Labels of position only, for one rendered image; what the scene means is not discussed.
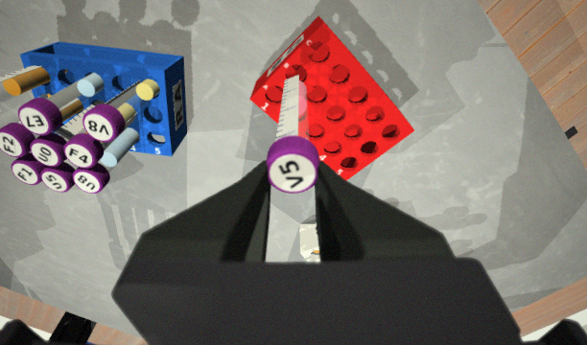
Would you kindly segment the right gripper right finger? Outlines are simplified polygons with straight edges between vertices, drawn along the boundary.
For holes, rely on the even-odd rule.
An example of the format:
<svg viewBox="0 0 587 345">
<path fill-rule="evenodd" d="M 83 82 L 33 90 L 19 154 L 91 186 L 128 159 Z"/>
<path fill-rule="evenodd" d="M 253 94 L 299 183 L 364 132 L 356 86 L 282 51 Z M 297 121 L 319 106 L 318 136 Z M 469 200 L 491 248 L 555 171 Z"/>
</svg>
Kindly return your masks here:
<svg viewBox="0 0 587 345">
<path fill-rule="evenodd" d="M 455 258 L 441 232 L 351 184 L 321 160 L 315 199 L 321 262 L 339 262 L 340 245 L 342 262 Z"/>
</svg>

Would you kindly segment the red lego brick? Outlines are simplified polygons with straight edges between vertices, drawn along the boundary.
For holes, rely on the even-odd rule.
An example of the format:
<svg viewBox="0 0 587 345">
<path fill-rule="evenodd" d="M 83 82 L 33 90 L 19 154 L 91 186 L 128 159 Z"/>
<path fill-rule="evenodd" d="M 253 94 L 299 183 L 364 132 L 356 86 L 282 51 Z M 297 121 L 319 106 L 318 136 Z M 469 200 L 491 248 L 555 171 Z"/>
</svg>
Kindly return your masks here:
<svg viewBox="0 0 587 345">
<path fill-rule="evenodd" d="M 256 81 L 250 99 L 278 124 L 284 80 L 299 75 L 310 141 L 319 160 L 347 180 L 414 129 L 324 23 L 318 16 L 308 26 Z"/>
</svg>

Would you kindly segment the blue tube rack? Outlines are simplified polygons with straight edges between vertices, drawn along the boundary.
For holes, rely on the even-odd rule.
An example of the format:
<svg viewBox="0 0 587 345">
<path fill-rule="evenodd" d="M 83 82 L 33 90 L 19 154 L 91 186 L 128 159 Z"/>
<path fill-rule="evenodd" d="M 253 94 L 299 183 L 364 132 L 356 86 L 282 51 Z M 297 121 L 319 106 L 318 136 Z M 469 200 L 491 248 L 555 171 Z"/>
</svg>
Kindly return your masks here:
<svg viewBox="0 0 587 345">
<path fill-rule="evenodd" d="M 91 73 L 98 74 L 105 87 L 82 104 L 84 109 L 97 100 L 108 102 L 138 81 L 155 81 L 160 93 L 136 112 L 128 126 L 140 136 L 130 151 L 173 156 L 187 134 L 183 56 L 67 42 L 20 56 L 24 68 L 42 66 L 50 75 L 50 82 L 32 90 L 35 98 L 44 93 L 52 96 Z M 152 134 L 164 136 L 165 142 L 156 141 Z"/>
</svg>

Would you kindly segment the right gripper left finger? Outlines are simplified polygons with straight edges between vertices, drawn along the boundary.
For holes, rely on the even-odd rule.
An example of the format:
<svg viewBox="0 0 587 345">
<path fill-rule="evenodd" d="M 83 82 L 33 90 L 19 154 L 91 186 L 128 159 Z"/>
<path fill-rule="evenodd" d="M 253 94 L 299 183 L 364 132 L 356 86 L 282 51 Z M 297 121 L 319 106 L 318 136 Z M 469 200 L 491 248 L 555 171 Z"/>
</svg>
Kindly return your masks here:
<svg viewBox="0 0 587 345">
<path fill-rule="evenodd" d="M 142 233 L 128 261 L 172 257 L 265 262 L 271 187 L 266 161 L 236 183 Z"/>
</svg>

